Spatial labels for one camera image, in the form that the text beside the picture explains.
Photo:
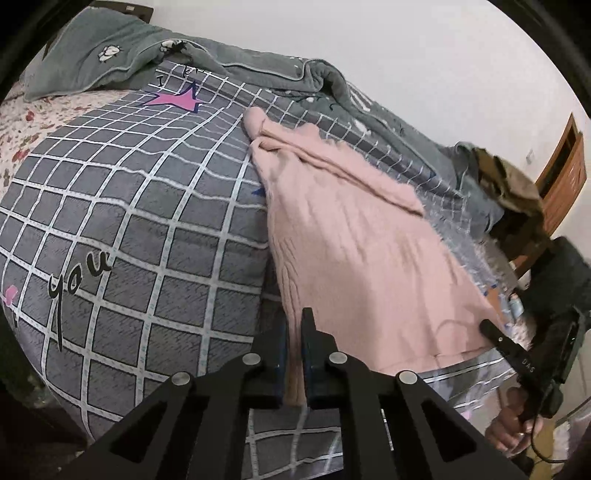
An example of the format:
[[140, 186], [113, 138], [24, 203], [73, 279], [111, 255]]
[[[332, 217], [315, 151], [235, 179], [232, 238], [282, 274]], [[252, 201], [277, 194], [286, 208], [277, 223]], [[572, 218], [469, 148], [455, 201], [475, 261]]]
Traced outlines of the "person's right hand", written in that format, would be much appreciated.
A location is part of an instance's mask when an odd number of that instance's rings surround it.
[[532, 438], [536, 437], [544, 426], [541, 417], [525, 422], [519, 420], [526, 400], [527, 394], [522, 388], [509, 388], [507, 404], [485, 430], [485, 438], [507, 457], [513, 457], [527, 450]]

